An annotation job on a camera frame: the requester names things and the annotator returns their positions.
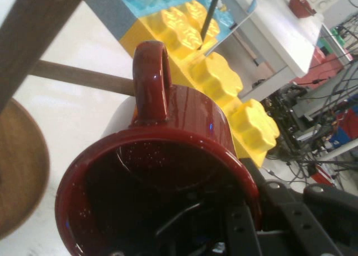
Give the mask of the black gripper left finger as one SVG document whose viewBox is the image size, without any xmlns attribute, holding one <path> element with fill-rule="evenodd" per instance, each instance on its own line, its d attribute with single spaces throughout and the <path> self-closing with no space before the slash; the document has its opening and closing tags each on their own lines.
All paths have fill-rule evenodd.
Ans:
<svg viewBox="0 0 358 256">
<path fill-rule="evenodd" d="M 179 203 L 156 212 L 157 255 L 262 255 L 246 204 Z"/>
</svg>

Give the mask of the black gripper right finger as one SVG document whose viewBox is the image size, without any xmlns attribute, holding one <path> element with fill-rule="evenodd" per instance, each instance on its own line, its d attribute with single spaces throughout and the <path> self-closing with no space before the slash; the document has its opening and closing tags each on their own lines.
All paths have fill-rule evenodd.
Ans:
<svg viewBox="0 0 358 256">
<path fill-rule="evenodd" d="M 319 183 L 297 193 L 265 180 L 252 159 L 242 163 L 260 193 L 264 255 L 357 255 L 357 196 Z"/>
</svg>

